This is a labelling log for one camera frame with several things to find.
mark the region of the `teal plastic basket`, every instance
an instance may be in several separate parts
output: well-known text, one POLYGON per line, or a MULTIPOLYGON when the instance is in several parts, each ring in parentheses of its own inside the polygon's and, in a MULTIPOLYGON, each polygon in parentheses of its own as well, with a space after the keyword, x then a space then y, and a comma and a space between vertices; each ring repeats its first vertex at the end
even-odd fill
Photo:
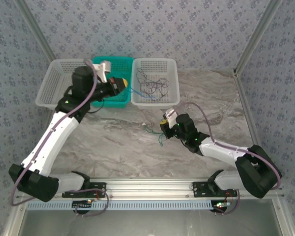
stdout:
MULTIPOLYGON (((100 64, 102 61, 108 60, 112 63, 111 72, 107 74, 107 79, 110 77, 124 78, 128 82, 128 87, 131 86, 132 62, 133 58, 128 57, 95 57, 94 64, 100 64)), ((125 108, 130 101, 130 90, 125 88, 119 95, 104 99, 104 107, 125 108)), ((92 106, 101 107, 102 102, 93 102, 92 106)))

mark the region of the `patterned wallpaper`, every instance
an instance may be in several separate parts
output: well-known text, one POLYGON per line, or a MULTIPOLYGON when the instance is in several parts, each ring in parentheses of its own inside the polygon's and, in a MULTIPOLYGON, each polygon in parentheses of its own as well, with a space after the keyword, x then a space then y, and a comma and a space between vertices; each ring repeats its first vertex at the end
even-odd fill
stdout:
POLYGON ((295 0, 284 1, 241 75, 264 146, 295 218, 295 0))
POLYGON ((48 61, 13 0, 0 0, 0 234, 10 211, 8 169, 35 146, 47 111, 35 105, 48 61))
POLYGON ((27 0, 57 58, 166 57, 234 68, 268 0, 27 0))

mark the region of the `green wire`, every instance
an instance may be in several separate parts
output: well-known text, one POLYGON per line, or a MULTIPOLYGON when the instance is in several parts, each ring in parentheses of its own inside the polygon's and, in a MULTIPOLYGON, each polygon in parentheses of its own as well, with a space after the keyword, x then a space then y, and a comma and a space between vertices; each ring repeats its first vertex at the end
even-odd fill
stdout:
POLYGON ((158 136, 158 142, 161 145, 161 147, 163 146, 163 136, 164 136, 164 133, 155 132, 154 130, 152 130, 151 128, 147 127, 146 125, 143 125, 143 128, 149 134, 159 134, 160 136, 158 136))

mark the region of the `gray marble tabletop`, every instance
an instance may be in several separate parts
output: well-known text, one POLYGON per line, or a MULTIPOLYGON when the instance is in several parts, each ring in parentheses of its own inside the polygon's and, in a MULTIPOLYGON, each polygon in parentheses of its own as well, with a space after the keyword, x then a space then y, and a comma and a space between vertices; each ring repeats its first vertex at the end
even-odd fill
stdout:
MULTIPOLYGON (((214 136, 239 146, 252 145, 234 79, 212 71, 178 72, 180 99, 202 107, 214 136)), ((179 106, 197 129, 208 133, 196 107, 179 106)), ((210 157, 192 154, 178 139, 164 140, 147 133, 145 122, 160 131, 162 110, 140 110, 131 103, 125 109, 102 109, 85 116, 61 149, 52 173, 80 171, 91 177, 209 177, 216 170, 232 167, 210 157)))

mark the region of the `white plastic basket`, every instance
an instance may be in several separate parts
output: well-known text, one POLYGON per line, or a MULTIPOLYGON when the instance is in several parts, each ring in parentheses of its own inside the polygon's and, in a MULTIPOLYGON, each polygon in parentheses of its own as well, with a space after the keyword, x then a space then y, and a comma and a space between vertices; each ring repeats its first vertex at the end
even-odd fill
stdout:
POLYGON ((168 109, 180 101, 177 64, 173 59, 139 58, 132 63, 131 102, 139 109, 168 109), (168 83, 168 87, 152 88, 150 84, 142 83, 142 75, 138 69, 146 74, 148 82, 160 79, 168 83))
POLYGON ((54 110, 66 89, 72 85, 75 68, 84 66, 84 59, 57 59, 50 63, 36 97, 36 105, 54 110))

